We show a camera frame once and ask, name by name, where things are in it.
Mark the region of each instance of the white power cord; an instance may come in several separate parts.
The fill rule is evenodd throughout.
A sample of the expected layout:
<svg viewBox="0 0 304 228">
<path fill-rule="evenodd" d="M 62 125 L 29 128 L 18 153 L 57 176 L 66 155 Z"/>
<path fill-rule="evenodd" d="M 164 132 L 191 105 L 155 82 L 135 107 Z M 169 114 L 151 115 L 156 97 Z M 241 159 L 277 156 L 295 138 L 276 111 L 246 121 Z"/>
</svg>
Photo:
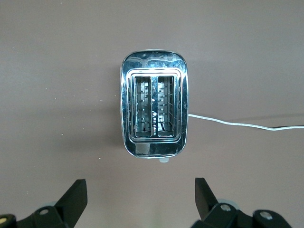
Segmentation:
<svg viewBox="0 0 304 228">
<path fill-rule="evenodd" d="M 232 123 L 232 122 L 226 122 L 210 117 L 204 117 L 201 115 L 194 115 L 194 114 L 189 114 L 188 116 L 194 117 L 194 118 L 199 118 L 203 120 L 210 120 L 210 121 L 215 121 L 221 124 L 227 124 L 227 125 L 233 125 L 233 126 L 243 126 L 243 127 L 254 127 L 254 128 L 259 128 L 263 130 L 268 130 L 268 131 L 281 131 L 281 130 L 290 130 L 290 129 L 304 129 L 304 126 L 282 126 L 282 127 L 264 127 L 264 126 L 259 126 L 259 125 L 254 125 L 254 124 L 249 124 L 249 123 Z"/>
</svg>

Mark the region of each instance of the toaster heating element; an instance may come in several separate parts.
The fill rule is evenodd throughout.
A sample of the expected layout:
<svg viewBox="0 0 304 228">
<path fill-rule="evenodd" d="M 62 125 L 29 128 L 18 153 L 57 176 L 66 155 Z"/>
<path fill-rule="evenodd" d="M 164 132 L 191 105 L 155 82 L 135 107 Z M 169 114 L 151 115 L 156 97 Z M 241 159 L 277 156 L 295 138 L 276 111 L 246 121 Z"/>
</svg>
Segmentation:
<svg viewBox="0 0 304 228">
<path fill-rule="evenodd" d="M 185 60 L 165 50 L 134 52 L 122 63 L 120 85 L 127 151 L 141 158 L 167 158 L 180 153 L 188 123 Z"/>
</svg>

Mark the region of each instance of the power cord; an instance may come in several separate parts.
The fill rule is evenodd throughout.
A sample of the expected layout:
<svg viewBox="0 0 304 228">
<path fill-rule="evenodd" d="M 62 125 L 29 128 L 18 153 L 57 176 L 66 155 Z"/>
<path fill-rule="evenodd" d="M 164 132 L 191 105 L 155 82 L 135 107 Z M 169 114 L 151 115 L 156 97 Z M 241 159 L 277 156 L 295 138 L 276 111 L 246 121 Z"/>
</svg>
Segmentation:
<svg viewBox="0 0 304 228">
<path fill-rule="evenodd" d="M 210 121 L 215 121 L 221 124 L 227 124 L 227 125 L 233 125 L 233 126 L 243 126 L 243 127 L 254 127 L 254 128 L 259 128 L 263 130 L 268 130 L 268 131 L 281 131 L 281 130 L 290 130 L 290 129 L 304 129 L 304 125 L 297 125 L 297 126 L 280 126 L 280 127 L 264 127 L 264 126 L 259 126 L 259 125 L 254 125 L 254 124 L 249 124 L 249 123 L 232 123 L 232 122 L 226 122 L 210 117 L 205 117 L 201 115 L 194 115 L 194 114 L 189 114 L 188 116 L 194 117 L 194 118 L 199 118 L 203 120 L 210 120 Z"/>
</svg>

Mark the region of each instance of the gray surface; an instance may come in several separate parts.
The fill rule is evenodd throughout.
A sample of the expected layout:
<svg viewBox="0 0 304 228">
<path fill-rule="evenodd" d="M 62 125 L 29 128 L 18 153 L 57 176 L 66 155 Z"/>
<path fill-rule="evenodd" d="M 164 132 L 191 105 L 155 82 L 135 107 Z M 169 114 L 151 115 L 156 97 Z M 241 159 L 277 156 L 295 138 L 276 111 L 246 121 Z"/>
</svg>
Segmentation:
<svg viewBox="0 0 304 228">
<path fill-rule="evenodd" d="M 123 146 L 119 66 L 132 51 L 177 51 L 190 113 L 303 124 L 303 1 L 0 2 L 0 213 L 19 219 L 86 178 L 77 228 L 190 227 L 194 178 L 247 214 L 304 224 L 304 130 L 190 119 L 169 163 Z"/>
</svg>

